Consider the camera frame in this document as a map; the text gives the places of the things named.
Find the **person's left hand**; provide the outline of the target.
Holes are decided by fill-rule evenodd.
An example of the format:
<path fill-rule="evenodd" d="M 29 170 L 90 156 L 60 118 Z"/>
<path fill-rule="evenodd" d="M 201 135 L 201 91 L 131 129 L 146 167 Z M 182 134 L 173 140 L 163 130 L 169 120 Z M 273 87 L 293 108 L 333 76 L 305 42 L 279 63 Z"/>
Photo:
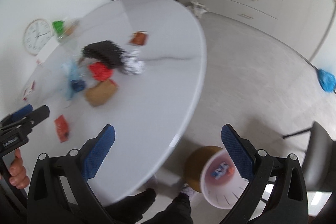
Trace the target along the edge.
<path fill-rule="evenodd" d="M 30 179 L 26 174 L 26 169 L 23 166 L 23 159 L 21 157 L 20 149 L 15 150 L 15 158 L 10 165 L 10 178 L 9 182 L 12 186 L 15 186 L 17 189 L 24 189 L 26 188 L 29 183 Z"/>

